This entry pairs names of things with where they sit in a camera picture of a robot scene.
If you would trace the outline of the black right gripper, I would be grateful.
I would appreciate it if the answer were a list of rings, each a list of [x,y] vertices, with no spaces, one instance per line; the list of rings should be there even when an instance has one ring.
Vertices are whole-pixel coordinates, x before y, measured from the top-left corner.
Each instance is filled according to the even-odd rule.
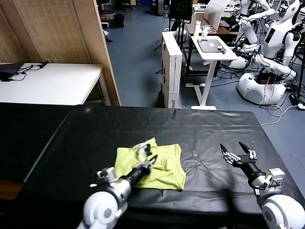
[[[237,156],[234,153],[229,152],[224,145],[220,144],[221,152],[227,163],[237,168],[240,168],[247,176],[248,180],[255,180],[256,178],[263,176],[264,173],[256,165],[256,151],[250,149],[246,144],[239,142],[241,148],[247,155]]]

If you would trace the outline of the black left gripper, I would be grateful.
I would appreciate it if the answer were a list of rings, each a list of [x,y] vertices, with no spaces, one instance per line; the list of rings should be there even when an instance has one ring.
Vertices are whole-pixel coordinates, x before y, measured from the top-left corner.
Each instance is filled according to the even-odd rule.
[[[150,144],[141,144],[137,146],[137,157],[139,159],[147,159],[151,154]],[[151,173],[151,167],[156,162],[157,157],[157,155],[154,155],[150,159],[135,165],[135,168],[128,174],[130,185],[137,185],[144,176]]]

